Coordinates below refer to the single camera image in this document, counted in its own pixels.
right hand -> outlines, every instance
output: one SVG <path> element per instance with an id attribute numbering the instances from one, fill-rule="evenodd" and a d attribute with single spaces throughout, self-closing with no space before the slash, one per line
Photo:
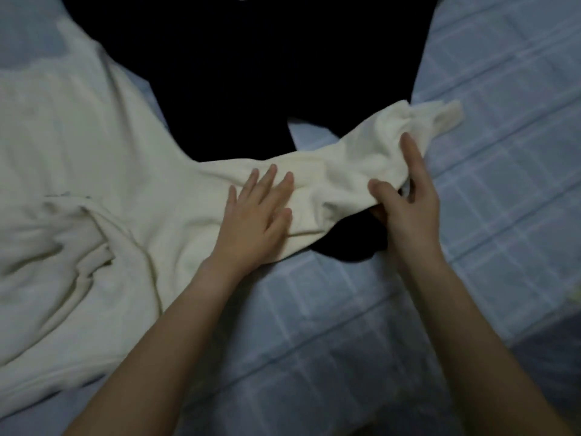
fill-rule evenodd
<path id="1" fill-rule="evenodd" d="M 377 179 L 370 180 L 368 188 L 381 204 L 371 212 L 388 229 L 388 253 L 395 256 L 398 271 L 409 272 L 444 260 L 444 254 L 439 239 L 440 200 L 436 188 L 408 133 L 403 133 L 400 147 L 410 172 L 409 196 L 400 196 L 390 183 Z"/>

left hand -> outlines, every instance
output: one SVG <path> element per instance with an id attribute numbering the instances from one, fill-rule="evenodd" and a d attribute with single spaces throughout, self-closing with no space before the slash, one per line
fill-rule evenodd
<path id="1" fill-rule="evenodd" d="M 282 246 L 292 221 L 290 208 L 283 208 L 294 190 L 294 176 L 288 172 L 274 188 L 277 166 L 271 165 L 258 181 L 255 168 L 240 195 L 230 186 L 224 219 L 214 251 L 208 258 L 220 263 L 224 272 L 235 279 L 264 264 Z"/>

plaid pattern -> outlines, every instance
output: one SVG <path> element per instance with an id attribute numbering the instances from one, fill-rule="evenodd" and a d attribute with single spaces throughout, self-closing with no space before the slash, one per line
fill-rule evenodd
<path id="1" fill-rule="evenodd" d="M 0 2 L 2 19 L 10 15 L 37 56 L 51 44 L 30 37 L 48 39 L 38 28 L 50 21 L 23 28 L 13 10 L 30 22 L 45 5 L 53 13 L 53 1 Z M 555 312 L 581 280 L 580 32 L 581 0 L 444 0 L 415 86 L 415 102 L 464 104 L 465 123 L 427 157 L 441 240 L 506 340 Z M 0 35 L 3 46 L 14 43 L 14 32 Z M 309 124 L 291 131 L 301 149 L 336 140 Z M 384 404 L 394 416 L 410 405 L 424 416 L 447 409 L 421 323 L 381 254 L 343 264 L 305 251 L 259 270 L 251 286 L 216 330 L 179 434 L 333 435 Z M 36 434 L 41 425 L 60 434 L 97 387 L 4 419 L 0 433 Z M 410 420 L 400 423 L 394 434 L 413 432 Z"/>

bedsheet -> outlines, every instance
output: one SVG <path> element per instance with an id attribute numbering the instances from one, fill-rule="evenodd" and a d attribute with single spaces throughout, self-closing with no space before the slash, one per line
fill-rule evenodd
<path id="1" fill-rule="evenodd" d="M 0 0 L 0 64 L 66 51 L 51 27 L 62 14 L 58 0 Z M 507 341 L 581 281 L 580 32 L 581 0 L 444 0 L 415 86 L 415 102 L 464 104 L 465 123 L 427 157 L 441 240 Z M 290 127 L 300 149 L 336 140 Z M 345 264 L 305 251 L 259 270 L 215 332 L 178 433 L 337 434 L 381 405 L 441 416 L 438 366 L 391 277 L 381 254 Z M 0 421 L 0 434 L 60 434 L 101 382 Z"/>

black cloth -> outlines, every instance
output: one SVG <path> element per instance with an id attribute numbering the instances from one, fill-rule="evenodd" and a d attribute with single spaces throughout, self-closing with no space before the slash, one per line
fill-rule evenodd
<path id="1" fill-rule="evenodd" d="M 196 161 L 295 151 L 287 118 L 343 137 L 411 99 L 437 0 L 63 0 L 121 65 L 149 81 Z M 364 211 L 311 248 L 346 261 L 387 246 Z"/>

